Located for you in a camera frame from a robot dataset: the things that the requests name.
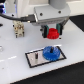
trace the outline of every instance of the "black base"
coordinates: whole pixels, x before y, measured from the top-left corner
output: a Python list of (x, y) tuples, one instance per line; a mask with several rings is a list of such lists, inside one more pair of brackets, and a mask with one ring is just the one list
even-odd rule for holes
[(58, 59), (58, 60), (56, 60), (56, 61), (45, 62), (45, 63), (38, 64), (38, 65), (35, 65), (35, 66), (32, 66), (32, 65), (31, 65), (31, 63), (30, 63), (30, 61), (29, 61), (29, 58), (28, 58), (27, 54), (34, 53), (34, 52), (38, 52), (38, 51), (42, 51), (43, 49), (38, 50), (38, 51), (33, 51), (33, 52), (26, 53), (25, 55), (26, 55), (26, 58), (27, 58), (29, 67), (30, 67), (30, 68), (34, 68), (34, 67), (38, 67), (38, 66), (42, 66), (42, 65), (45, 65), (45, 64), (49, 64), (49, 63), (52, 63), (52, 62), (57, 62), (57, 61), (61, 61), (61, 60), (66, 59), (66, 56), (64, 55), (64, 53), (62, 52), (62, 50), (60, 49), (60, 47), (57, 47), (57, 48), (60, 50), (60, 52), (61, 52), (61, 54), (62, 54), (62, 56), (63, 56), (64, 58), (60, 58), (60, 59)]

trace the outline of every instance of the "blue object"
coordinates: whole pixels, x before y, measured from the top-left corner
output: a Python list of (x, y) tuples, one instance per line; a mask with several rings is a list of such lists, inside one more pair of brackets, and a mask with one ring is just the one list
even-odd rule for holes
[(56, 61), (60, 57), (60, 50), (57, 47), (52, 46), (45, 47), (43, 50), (43, 57), (49, 61)]

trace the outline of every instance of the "black cable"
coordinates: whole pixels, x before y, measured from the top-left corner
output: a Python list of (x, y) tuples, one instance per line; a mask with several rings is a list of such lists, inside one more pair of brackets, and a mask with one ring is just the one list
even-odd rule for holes
[(34, 14), (28, 15), (27, 17), (21, 17), (21, 18), (14, 18), (14, 17), (10, 17), (1, 13), (0, 13), (0, 16), (9, 20), (22, 21), (22, 22), (29, 21), (30, 23), (36, 22)]
[(0, 13), (0, 16), (3, 18), (9, 19), (9, 20), (21, 21), (21, 18), (13, 18), (13, 17), (7, 16), (7, 15), (1, 14), (1, 13)]

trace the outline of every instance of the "white tabletop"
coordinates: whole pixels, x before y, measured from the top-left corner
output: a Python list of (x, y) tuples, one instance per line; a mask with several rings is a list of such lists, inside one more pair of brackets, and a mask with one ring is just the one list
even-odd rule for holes
[[(3, 27), (0, 27), (0, 46), (3, 47), (0, 52), (0, 84), (9, 84), (84, 61), (84, 33), (70, 20), (65, 26), (61, 40), (42, 38), (40, 26), (29, 23), (24, 23), (25, 37), (16, 38), (12, 21), (0, 17), (0, 23), (3, 23)], [(50, 45), (61, 45), (60, 48), (67, 59), (29, 68), (25, 53)]]

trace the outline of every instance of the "screw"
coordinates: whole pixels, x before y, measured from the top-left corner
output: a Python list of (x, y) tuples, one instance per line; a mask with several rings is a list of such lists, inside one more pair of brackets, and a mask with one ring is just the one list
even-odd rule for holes
[(13, 17), (14, 15), (12, 14), (12, 17)]
[(40, 13), (40, 16), (43, 16), (43, 13)]
[(62, 39), (62, 38), (59, 38), (59, 39)]
[(61, 13), (61, 11), (59, 11), (58, 13)]
[(0, 27), (2, 27), (2, 26), (3, 26), (3, 24), (0, 23)]

